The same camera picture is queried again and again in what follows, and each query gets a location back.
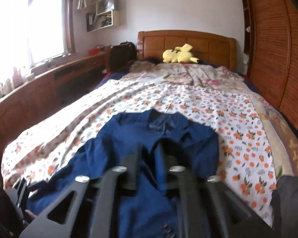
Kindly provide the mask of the yellow Pikachu plush toy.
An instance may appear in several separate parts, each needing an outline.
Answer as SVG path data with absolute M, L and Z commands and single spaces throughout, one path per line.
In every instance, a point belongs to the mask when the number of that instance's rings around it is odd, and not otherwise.
M 182 47 L 167 49 L 163 52 L 162 58 L 164 63 L 198 63 L 199 58 L 194 57 L 191 50 L 193 47 L 185 44 Z

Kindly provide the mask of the long wooden desk cabinet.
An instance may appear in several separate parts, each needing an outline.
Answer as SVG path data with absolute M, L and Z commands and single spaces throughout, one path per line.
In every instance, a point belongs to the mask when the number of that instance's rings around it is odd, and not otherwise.
M 100 53 L 49 70 L 0 100 L 0 163 L 5 146 L 93 90 L 102 80 L 106 56 Z

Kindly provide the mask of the black backpack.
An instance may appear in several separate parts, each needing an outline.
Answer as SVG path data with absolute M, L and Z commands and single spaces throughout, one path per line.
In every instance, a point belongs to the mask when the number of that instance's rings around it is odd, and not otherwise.
M 107 72 L 114 73 L 130 62 L 137 60 L 138 51 L 132 42 L 122 42 L 119 45 L 109 46 L 107 59 Z

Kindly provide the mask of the navy blue blazer jacket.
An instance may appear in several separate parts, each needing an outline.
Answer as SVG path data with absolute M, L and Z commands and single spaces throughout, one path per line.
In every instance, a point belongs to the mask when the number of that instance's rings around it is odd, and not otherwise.
M 141 145 L 137 190 L 134 196 L 121 198 L 118 236 L 163 237 L 163 225 L 177 231 L 175 201 L 161 193 L 155 181 L 156 142 L 176 142 L 184 154 L 180 164 L 193 170 L 197 177 L 207 178 L 217 171 L 218 134 L 211 127 L 190 121 L 179 113 L 163 114 L 156 110 L 120 113 L 95 138 L 86 141 L 45 188 L 29 198 L 27 209 L 34 214 L 41 213 L 76 176 L 100 178 Z

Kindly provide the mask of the white wall shelf unit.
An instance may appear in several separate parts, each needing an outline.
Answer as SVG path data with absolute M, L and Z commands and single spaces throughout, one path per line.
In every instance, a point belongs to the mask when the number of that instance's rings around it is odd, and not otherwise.
M 86 31 L 120 26 L 119 0 L 88 0 Z

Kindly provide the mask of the red bowl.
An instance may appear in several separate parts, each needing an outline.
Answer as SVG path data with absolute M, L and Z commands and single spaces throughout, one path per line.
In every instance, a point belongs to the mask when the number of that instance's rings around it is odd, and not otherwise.
M 88 50 L 88 53 L 90 56 L 94 56 L 94 55 L 98 55 L 101 51 L 102 51 L 101 48 L 95 47 L 95 48 Z

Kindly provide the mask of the pink floral quilt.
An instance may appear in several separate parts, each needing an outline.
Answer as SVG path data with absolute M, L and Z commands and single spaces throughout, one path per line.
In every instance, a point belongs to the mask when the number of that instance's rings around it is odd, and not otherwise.
M 244 78 L 220 66 L 194 63 L 160 63 L 137 61 L 123 77 L 126 81 L 189 85 L 230 93 L 250 93 Z

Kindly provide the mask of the wooden louvred wardrobe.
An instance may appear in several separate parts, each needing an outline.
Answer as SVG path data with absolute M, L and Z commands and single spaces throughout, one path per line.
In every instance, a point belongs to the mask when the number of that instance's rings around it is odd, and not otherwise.
M 264 99 L 298 130 L 298 9 L 292 0 L 247 0 L 248 75 Z

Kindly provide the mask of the orange floral bed sheet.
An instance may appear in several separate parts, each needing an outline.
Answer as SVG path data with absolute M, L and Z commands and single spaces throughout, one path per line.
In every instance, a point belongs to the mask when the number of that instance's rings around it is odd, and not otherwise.
M 4 189 L 21 178 L 48 181 L 62 169 L 98 178 L 161 138 L 188 153 L 197 175 L 218 175 L 271 225 L 276 173 L 264 125 L 247 94 L 216 87 L 109 80 L 7 145 Z

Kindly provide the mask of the window with brown frame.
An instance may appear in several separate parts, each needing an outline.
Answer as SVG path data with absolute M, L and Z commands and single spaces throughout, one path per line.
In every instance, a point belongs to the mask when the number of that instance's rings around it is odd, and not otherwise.
M 73 0 L 0 0 L 0 82 L 75 53 Z

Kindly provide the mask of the folded grey clothes pile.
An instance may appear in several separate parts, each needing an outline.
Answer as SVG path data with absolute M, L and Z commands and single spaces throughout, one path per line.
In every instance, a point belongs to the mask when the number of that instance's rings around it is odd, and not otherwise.
M 284 175 L 272 192 L 273 229 L 279 237 L 298 237 L 298 177 Z

